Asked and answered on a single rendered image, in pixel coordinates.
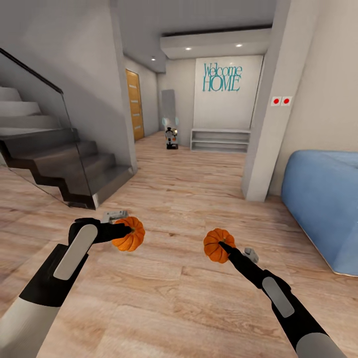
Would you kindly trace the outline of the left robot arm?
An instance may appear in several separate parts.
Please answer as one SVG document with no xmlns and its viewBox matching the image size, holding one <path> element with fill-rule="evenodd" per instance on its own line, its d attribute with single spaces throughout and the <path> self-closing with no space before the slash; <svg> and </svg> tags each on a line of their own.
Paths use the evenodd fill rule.
<svg viewBox="0 0 358 358">
<path fill-rule="evenodd" d="M 70 226 L 69 245 L 58 244 L 19 297 L 0 317 L 0 358 L 36 358 L 89 254 L 93 243 L 124 238 L 128 211 L 105 211 L 101 220 L 78 218 Z"/>
</svg>

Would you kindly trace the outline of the pumpkin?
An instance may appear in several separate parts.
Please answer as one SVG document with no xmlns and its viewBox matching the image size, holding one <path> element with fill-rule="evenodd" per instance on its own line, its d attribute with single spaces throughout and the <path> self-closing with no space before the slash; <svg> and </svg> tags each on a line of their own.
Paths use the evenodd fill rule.
<svg viewBox="0 0 358 358">
<path fill-rule="evenodd" d="M 204 253 L 209 256 L 212 262 L 225 263 L 229 254 L 220 246 L 219 241 L 225 243 L 232 248 L 236 248 L 234 237 L 225 229 L 215 228 L 207 233 L 203 241 Z"/>
<path fill-rule="evenodd" d="M 145 231 L 142 223 L 135 217 L 128 216 L 124 219 L 118 219 L 115 224 L 124 223 L 124 226 L 129 226 L 131 232 L 126 234 L 124 238 L 113 239 L 112 243 L 118 247 L 120 251 L 135 251 L 144 240 Z"/>
</svg>

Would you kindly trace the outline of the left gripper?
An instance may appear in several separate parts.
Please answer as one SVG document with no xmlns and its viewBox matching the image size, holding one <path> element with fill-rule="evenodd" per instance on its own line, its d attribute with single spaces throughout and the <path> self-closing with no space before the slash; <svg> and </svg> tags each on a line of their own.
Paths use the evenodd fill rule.
<svg viewBox="0 0 358 358">
<path fill-rule="evenodd" d="M 126 234 L 131 232 L 131 228 L 129 226 L 124 226 L 124 223 L 118 224 L 109 224 L 104 223 L 109 229 L 108 237 L 105 241 L 112 241 L 113 239 L 124 238 Z"/>
</svg>

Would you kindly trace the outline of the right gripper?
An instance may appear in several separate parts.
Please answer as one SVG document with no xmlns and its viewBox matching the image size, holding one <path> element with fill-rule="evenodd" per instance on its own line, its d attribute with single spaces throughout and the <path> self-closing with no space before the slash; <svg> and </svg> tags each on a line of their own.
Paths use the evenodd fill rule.
<svg viewBox="0 0 358 358">
<path fill-rule="evenodd" d="M 232 262 L 235 268 L 247 278 L 250 269 L 256 266 L 256 264 L 242 255 L 242 252 L 237 248 L 232 248 L 221 241 L 219 241 L 219 244 L 229 254 L 228 259 Z"/>
</svg>

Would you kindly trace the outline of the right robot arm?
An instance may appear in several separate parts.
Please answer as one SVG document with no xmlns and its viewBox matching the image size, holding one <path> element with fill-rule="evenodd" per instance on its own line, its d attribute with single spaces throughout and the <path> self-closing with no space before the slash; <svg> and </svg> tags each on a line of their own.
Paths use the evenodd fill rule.
<svg viewBox="0 0 358 358">
<path fill-rule="evenodd" d="M 291 294 L 290 285 L 271 271 L 259 268 L 253 248 L 242 253 L 219 241 L 235 268 L 257 288 L 267 292 L 271 309 L 296 351 L 298 358 L 348 358 L 325 333 L 300 301 Z"/>
</svg>

